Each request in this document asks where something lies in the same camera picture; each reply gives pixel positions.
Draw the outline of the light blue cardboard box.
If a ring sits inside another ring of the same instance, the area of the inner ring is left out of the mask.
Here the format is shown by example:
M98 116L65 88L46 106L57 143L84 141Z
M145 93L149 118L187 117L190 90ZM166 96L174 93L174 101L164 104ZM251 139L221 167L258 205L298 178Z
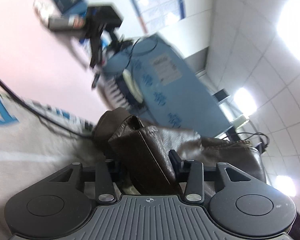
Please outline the light blue cardboard box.
M113 108L203 137L228 133L232 124L217 100L159 35L138 39L102 68L104 94Z

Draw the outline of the wall poster blue frame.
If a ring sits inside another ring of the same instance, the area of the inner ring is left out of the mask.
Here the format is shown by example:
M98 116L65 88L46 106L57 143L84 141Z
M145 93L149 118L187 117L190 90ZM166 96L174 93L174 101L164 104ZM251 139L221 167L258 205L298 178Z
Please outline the wall poster blue frame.
M130 0L130 2L146 35L186 17L184 0Z

